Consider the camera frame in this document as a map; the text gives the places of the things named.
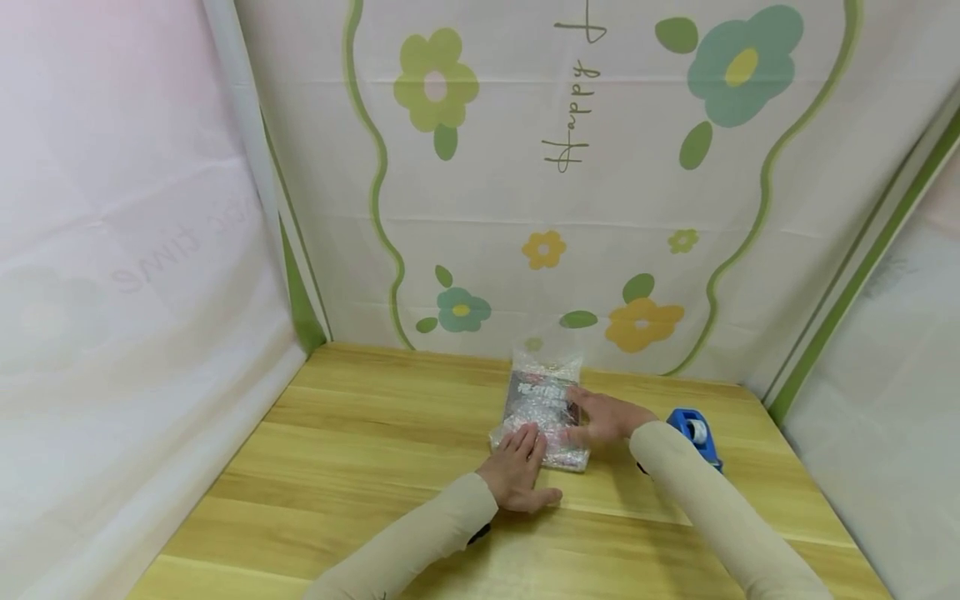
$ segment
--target beige arm sleeve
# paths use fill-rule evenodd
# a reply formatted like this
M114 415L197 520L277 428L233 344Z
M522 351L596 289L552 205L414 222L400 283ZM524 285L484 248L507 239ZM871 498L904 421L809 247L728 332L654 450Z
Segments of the beige arm sleeve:
M487 482L464 475L321 575L303 600L396 598L432 563L466 548L496 511Z
M683 509L748 600L829 600L816 573L679 431L641 425L630 451Z

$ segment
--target green wavy line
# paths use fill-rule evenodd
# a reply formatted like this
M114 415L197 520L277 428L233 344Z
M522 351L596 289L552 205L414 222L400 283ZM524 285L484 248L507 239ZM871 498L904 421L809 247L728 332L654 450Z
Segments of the green wavy line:
M754 219L754 224L750 228L750 233L747 234L747 237L743 240L743 243L740 244L740 247L731 254L730 258L725 260L723 263L717 267L716 271L710 276L710 279L707 280L707 302L710 305L710 312L707 316L707 323L704 325L704 330L700 332L700 337L697 339L697 343L693 345L693 349L686 356L686 358L679 365L674 367L668 372L663 373L663 375L675 375L679 372L682 372L686 369L690 363L696 360L697 355L700 353L700 350L703 349L704 344L709 339L710 333L713 330L713 324L716 321L717 313L719 312L719 307L717 304L717 298L715 295L715 288L717 282L720 280L720 277L737 261L742 258L750 247L754 244L757 236L760 234L760 231L763 229L763 222L767 218L767 213L770 211L770 203L773 199L773 184L771 183L772 174L774 165L777 162L777 159L780 157L780 152L783 148L794 138L797 134L806 127L810 121L816 116L817 112L823 107L827 102L830 95L833 93L833 89L837 86L837 83L840 81L840 77L843 76L844 71L847 70L847 66L850 64L850 59L853 55L853 48L856 46L856 40L860 35L860 26L863 19L863 0L844 0L844 14L847 19L846 27L844 29L843 42L840 46L840 53L837 55L837 60L833 64L833 68L830 70L830 74L827 77L827 82L820 89L820 92L817 94L817 97L813 99L813 103L806 109L804 114L800 115L800 118L797 119L790 128L780 136L780 139L774 144L773 148L770 149L770 152L767 154L767 157L763 160L763 167L760 169L760 209L756 213L756 218Z
M373 177L373 183L370 187L370 214L373 220L373 227L376 229L376 235L380 238L380 243L386 251L393 257L396 263L396 278L393 285L390 286L390 318L394 322L396 335L400 338L407 349L413 350L414 345L410 343L407 334L403 332L403 325L400 323L400 314L396 306L396 292L400 289L403 282L403 276L406 273L406 267L403 265L403 256L396 250L396 247L390 242L387 233L383 230L383 223L380 221L380 188L383 186L383 180L387 177L387 146L383 143L383 136L373 124L370 114L367 113L363 104L363 98L360 96L360 86L357 85L356 63L353 61L353 41L356 37L357 27L360 26L360 16L363 14L363 0L352 0L350 2L350 14L347 19L347 26L344 31L344 72L349 87L350 101L357 116L363 121L367 131L373 138L376 145L377 169Z

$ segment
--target package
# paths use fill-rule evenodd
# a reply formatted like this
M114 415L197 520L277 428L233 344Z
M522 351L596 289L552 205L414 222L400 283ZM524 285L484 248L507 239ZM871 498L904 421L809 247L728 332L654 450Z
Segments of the package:
M580 407L566 399L566 391L579 383L582 364L582 353L575 351L549 357L515 348L503 419L490 433L491 448L524 423L535 422L547 441L545 467L586 470L589 450L571 444L564 435L568 427L581 424Z

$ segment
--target wooden tabletop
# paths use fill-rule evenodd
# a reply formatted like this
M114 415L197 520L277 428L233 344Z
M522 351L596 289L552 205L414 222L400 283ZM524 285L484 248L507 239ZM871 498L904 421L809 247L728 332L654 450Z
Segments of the wooden tabletop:
M133 600L296 600L310 581L488 455L509 364L331 344L300 370L130 595ZM710 423L725 473L836 597L889 598L803 466L746 390L590 372L592 390L665 418ZM404 598L742 598L689 521L625 447L539 517L500 515L468 551L433 565Z

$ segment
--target backdrop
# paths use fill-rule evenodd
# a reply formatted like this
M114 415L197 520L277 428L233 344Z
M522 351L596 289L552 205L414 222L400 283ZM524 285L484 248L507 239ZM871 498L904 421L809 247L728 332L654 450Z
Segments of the backdrop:
M960 159L871 276L784 433L899 600L960 597Z
M237 9L334 339L771 399L960 75L951 0Z
M303 362L219 73L193 0L0 7L5 599L125 597Z

